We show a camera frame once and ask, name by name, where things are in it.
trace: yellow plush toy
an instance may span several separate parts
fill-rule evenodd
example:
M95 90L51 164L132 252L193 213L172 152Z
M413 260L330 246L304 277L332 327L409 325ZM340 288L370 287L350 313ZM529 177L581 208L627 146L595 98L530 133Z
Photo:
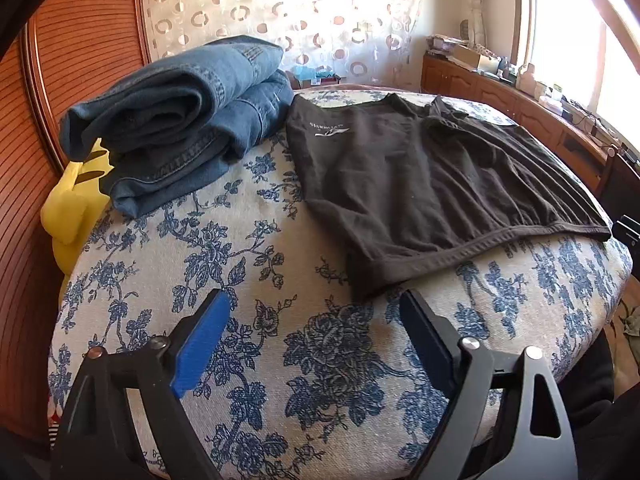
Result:
M109 202L98 189L98 179L111 168L108 152L99 139L85 162L67 165L40 210L42 226L53 238L56 263L65 273L60 297L89 233Z

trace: blue denim jeans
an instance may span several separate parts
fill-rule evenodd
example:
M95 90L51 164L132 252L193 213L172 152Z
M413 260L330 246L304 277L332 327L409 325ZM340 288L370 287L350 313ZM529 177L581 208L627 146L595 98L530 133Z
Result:
M100 191L137 218L218 179L281 126L293 99L281 60L247 36L159 59L69 108L60 145L81 161L101 137L114 168Z

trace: silver bolt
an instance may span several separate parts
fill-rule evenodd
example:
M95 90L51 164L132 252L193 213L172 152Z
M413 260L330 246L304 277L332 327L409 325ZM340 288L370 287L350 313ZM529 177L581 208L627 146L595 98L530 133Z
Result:
M530 357L531 359L535 359L536 361L538 359L542 359L542 350L537 346L527 346L527 348L525 349L525 352L527 353L527 356Z
M169 338L163 335L155 335L149 340L149 346L153 350L159 350L169 344Z
M480 342L475 337L463 337L462 346L469 350L478 350L480 348Z
M94 346L89 348L89 351L86 353L86 356L89 359L97 359L104 353L104 348L101 346Z

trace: blue floral pattern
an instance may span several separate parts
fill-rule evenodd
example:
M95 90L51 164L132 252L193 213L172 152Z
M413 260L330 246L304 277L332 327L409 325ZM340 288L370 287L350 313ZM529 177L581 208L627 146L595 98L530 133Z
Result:
M339 106L386 92L303 95ZM486 105L447 101L479 119L513 123ZM402 326L406 286L491 348L541 346L560 378L607 322L632 265L613 239L523 238L353 304L345 261L344 248L306 209L283 132L219 181L142 218L108 210L63 294L49 355L52 402L64 405L89 348L139 348L221 288L231 317L181 402L222 476L398 478L447 405ZM499 395L492 390L479 437L495 423ZM137 420L142 407L135 410ZM150 469L164 472L148 430L138 433Z

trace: black t-shirt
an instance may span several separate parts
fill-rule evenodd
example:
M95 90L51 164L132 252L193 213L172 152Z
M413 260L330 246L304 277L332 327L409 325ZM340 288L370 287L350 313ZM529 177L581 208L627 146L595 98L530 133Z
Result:
M521 236L609 227L584 190L520 126L396 94L321 108L297 96L287 137L304 197L347 244L360 300Z

